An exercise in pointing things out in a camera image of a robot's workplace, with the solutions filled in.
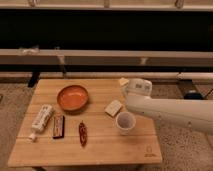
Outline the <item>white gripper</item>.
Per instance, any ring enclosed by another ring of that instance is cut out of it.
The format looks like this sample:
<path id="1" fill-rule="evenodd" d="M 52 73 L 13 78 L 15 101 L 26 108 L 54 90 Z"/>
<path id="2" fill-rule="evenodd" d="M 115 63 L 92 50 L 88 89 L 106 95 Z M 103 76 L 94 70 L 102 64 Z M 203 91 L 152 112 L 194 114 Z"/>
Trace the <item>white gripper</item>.
<path id="1" fill-rule="evenodd" d="M 121 86 L 121 92 L 124 97 L 127 97 L 130 94 L 141 95 L 144 97 L 151 97 L 152 93 L 152 82 L 146 79 L 133 78 L 126 79 L 120 78 L 118 80 Z"/>

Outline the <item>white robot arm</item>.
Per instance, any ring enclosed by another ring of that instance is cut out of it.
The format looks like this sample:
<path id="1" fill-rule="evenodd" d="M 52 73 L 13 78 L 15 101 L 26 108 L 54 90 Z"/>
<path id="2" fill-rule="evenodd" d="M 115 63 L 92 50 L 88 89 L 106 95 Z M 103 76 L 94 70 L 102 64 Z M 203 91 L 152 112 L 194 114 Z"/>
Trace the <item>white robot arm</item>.
<path id="1" fill-rule="evenodd" d="M 213 100 L 152 98 L 152 82 L 118 80 L 128 111 L 213 135 Z"/>

